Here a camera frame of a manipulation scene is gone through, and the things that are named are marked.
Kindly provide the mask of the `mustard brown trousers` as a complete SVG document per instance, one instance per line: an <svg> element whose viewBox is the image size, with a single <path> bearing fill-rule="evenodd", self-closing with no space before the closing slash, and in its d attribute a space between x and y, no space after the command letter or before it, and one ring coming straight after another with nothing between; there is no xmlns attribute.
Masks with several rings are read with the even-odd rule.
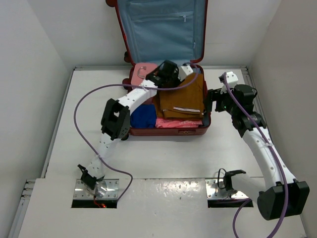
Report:
<svg viewBox="0 0 317 238"><path fill-rule="evenodd" d="M158 118L200 120L204 112L204 76L189 75L181 86L189 86L172 91L158 91L153 99Z"/></svg>

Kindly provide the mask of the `pink vanity case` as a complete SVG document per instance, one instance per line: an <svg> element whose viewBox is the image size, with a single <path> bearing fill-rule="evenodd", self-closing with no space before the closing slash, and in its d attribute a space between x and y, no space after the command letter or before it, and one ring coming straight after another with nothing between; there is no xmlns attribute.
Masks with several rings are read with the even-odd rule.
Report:
<svg viewBox="0 0 317 238"><path fill-rule="evenodd" d="M143 62L135 64L131 77L131 84L137 86L140 85L146 76L157 67L158 65L155 63Z"/></svg>

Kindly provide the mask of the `royal blue towel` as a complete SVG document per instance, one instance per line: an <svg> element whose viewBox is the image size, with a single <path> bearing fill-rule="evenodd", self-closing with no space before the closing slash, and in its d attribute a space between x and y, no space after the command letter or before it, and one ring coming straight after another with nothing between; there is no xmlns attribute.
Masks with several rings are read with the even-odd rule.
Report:
<svg viewBox="0 0 317 238"><path fill-rule="evenodd" d="M153 104L140 105L130 117L132 128L154 128L156 125L157 115Z"/></svg>

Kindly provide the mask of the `red hard-shell suitcase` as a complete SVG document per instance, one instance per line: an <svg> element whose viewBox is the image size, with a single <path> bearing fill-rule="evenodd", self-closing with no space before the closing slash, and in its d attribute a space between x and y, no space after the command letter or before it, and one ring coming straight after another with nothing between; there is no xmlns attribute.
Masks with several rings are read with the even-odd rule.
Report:
<svg viewBox="0 0 317 238"><path fill-rule="evenodd" d="M129 77L122 82L128 92L134 86L131 84L131 77L137 63L155 63L159 66L169 60L178 66L189 65L194 71L194 79L198 74L204 76L199 62L204 56L207 1L109 0L107 4L116 10L126 45L124 59L133 66ZM207 85L204 78L204 98L206 95ZM142 105L154 105L154 97L146 100ZM211 114L207 114L204 109L203 118L200 120L203 125L197 128L132 128L130 126L126 136L202 135L211 124Z"/></svg>

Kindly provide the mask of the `coral printed garment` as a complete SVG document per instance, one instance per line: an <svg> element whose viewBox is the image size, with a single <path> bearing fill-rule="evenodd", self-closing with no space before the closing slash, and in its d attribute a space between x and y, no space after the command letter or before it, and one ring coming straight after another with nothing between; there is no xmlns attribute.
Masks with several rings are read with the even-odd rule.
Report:
<svg viewBox="0 0 317 238"><path fill-rule="evenodd" d="M156 119L156 128L197 128L203 125L201 120Z"/></svg>

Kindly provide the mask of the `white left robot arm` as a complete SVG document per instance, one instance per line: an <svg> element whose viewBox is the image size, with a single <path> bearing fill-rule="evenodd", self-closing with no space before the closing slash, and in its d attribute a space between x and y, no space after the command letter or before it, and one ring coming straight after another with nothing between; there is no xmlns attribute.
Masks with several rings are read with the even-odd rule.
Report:
<svg viewBox="0 0 317 238"><path fill-rule="evenodd" d="M76 119L79 106L75 107L75 128L96 155L88 166L78 166L82 172L81 181L90 191L95 194L98 192L98 185L106 175L106 167L115 172L132 176L128 172L111 167L107 159L117 143L128 134L131 114L146 100L155 96L159 90L166 89L170 91L184 81L186 77L180 75L180 69L181 66L166 60L147 74L140 84L132 86L132 90L126 95L118 99L109 99L101 119L101 139L97 149L80 131Z"/></svg>

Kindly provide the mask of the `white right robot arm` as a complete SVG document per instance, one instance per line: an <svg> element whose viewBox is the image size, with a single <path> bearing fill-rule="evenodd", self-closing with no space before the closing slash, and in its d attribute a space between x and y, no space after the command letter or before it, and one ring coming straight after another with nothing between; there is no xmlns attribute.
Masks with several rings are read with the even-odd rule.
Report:
<svg viewBox="0 0 317 238"><path fill-rule="evenodd" d="M228 112L240 137L249 146L260 170L265 185L250 178L244 170L226 171L220 189L238 190L256 202L265 220L278 219L287 201L285 216L300 215L306 204L310 188L305 181L298 181L286 168L272 144L263 117L254 111L255 88L238 84L228 93L223 89L210 89L204 104L207 111Z"/></svg>

